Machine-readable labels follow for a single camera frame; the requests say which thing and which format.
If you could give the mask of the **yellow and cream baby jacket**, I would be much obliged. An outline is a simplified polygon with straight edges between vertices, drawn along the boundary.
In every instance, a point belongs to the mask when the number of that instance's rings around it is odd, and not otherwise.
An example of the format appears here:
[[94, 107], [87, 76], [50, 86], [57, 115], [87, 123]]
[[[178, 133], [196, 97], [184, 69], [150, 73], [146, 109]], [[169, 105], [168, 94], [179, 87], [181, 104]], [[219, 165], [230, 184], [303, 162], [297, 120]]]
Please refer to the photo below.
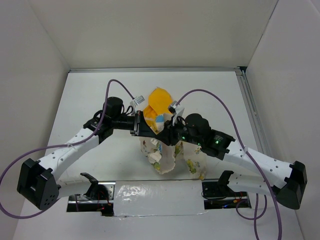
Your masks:
[[[155, 88], [148, 96], [148, 105], [143, 109], [144, 119], [155, 134], [164, 129], [166, 120], [172, 114], [168, 107], [174, 100], [163, 88]], [[140, 150], [149, 163], [160, 174], [174, 170], [177, 161], [185, 161], [190, 176], [193, 179], [204, 180], [207, 173], [206, 155], [199, 146], [179, 141], [173, 146], [167, 146], [160, 140], [150, 137], [140, 137]]]

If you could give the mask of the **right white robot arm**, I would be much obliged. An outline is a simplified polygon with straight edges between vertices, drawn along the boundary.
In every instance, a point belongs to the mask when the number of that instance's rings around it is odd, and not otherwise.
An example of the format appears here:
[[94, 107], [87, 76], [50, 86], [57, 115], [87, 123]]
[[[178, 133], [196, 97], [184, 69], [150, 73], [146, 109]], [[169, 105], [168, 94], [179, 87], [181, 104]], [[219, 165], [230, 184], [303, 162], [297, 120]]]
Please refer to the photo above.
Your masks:
[[207, 156], [261, 175], [251, 178], [230, 170], [224, 171], [218, 184], [223, 196], [239, 192], [244, 186], [246, 192], [254, 190], [259, 194], [275, 196], [278, 203], [289, 209], [298, 210], [301, 207], [308, 182], [306, 166], [302, 162], [284, 162], [242, 146], [232, 136], [212, 129], [208, 120], [198, 113], [192, 113], [185, 119], [178, 117], [176, 122], [167, 120], [164, 129], [155, 138], [167, 146], [174, 146], [179, 141], [196, 145]]

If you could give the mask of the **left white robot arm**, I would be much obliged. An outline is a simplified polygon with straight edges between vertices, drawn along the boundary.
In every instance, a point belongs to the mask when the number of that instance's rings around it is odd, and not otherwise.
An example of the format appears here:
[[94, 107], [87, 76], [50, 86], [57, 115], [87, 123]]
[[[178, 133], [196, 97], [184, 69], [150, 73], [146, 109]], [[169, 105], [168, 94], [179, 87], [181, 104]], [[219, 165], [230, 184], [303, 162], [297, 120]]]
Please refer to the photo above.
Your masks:
[[136, 109], [144, 100], [143, 96], [136, 97], [125, 108], [122, 99], [109, 97], [103, 108], [73, 138], [55, 146], [52, 153], [39, 160], [29, 158], [23, 162], [17, 192], [41, 211], [50, 208], [56, 200], [71, 195], [83, 195], [92, 200], [102, 190], [108, 196], [109, 190], [86, 172], [69, 181], [59, 179], [79, 158], [110, 137], [115, 129], [129, 131], [132, 136], [153, 136], [142, 111]]

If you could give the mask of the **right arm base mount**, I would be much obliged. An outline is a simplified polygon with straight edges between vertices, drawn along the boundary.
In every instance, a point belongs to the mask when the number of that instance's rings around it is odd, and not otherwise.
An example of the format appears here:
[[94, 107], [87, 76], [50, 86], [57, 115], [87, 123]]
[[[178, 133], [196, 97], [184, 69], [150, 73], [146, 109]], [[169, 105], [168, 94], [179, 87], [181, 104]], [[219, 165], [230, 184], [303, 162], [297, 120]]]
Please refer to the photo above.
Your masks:
[[225, 170], [219, 179], [208, 179], [202, 181], [201, 196], [204, 201], [205, 210], [250, 208], [250, 200], [246, 192], [231, 190], [227, 184], [234, 172]]

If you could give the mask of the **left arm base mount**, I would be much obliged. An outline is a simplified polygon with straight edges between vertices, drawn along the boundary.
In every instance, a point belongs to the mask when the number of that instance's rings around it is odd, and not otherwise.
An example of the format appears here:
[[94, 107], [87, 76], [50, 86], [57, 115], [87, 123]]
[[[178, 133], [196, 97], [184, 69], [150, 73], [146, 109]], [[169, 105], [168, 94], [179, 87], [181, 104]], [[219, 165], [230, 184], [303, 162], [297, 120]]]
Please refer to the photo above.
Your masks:
[[114, 216], [115, 181], [99, 181], [92, 175], [80, 173], [84, 183], [89, 183], [85, 192], [70, 195], [68, 213], [99, 212], [104, 217]]

